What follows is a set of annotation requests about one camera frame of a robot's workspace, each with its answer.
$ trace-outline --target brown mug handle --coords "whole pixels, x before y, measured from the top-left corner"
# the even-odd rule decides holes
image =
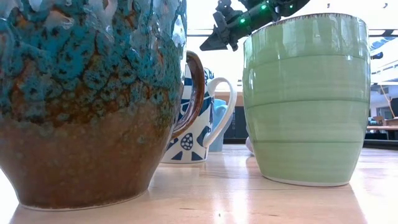
[[[174,128],[172,139],[180,136],[195,121],[200,113],[205,95],[205,71],[199,56],[192,51],[187,51],[187,64],[192,76],[192,93],[187,112],[182,116]]]

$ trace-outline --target teal and brown glazed pot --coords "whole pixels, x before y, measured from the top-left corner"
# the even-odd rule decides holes
[[[68,210],[143,194],[203,103],[186,0],[5,2],[0,166],[20,203]],[[176,122],[186,63],[194,87]]]

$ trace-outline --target wooden tabletop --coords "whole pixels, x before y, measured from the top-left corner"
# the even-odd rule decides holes
[[[398,223],[398,151],[363,149],[351,183],[315,188],[262,177],[244,146],[225,145],[208,161],[161,164],[143,196],[77,212],[18,207],[0,173],[0,223]]]
[[[368,126],[368,130],[398,131],[398,126]]]

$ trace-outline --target brown glaze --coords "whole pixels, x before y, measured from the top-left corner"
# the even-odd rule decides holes
[[[177,126],[174,129],[172,139],[180,136],[193,124],[196,117],[200,113],[201,106],[203,104],[203,96],[205,95],[205,79],[203,78],[203,74],[205,73],[205,71],[203,65],[200,62],[199,56],[192,51],[188,51],[187,64],[191,71],[192,80],[194,83],[194,85],[192,86],[191,102],[188,105],[185,115],[181,118],[180,121],[178,121]]]
[[[108,114],[96,126],[63,125],[43,137],[36,124],[5,119],[0,164],[21,204],[84,208],[143,193],[161,160],[171,125],[159,126],[156,105]]]

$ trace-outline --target white mug handle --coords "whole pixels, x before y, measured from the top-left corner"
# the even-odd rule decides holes
[[[217,136],[225,127],[226,123],[229,120],[229,117],[231,117],[231,115],[234,113],[237,93],[235,87],[232,86],[232,84],[226,78],[218,77],[212,79],[212,81],[207,83],[207,91],[211,97],[214,97],[216,92],[216,87],[222,82],[226,82],[229,85],[229,101],[228,101],[228,106],[226,108],[226,113],[223,115],[217,127],[212,129],[210,133],[206,134],[205,138],[203,139],[203,147],[209,147],[209,145],[213,143],[213,141],[217,138]]]

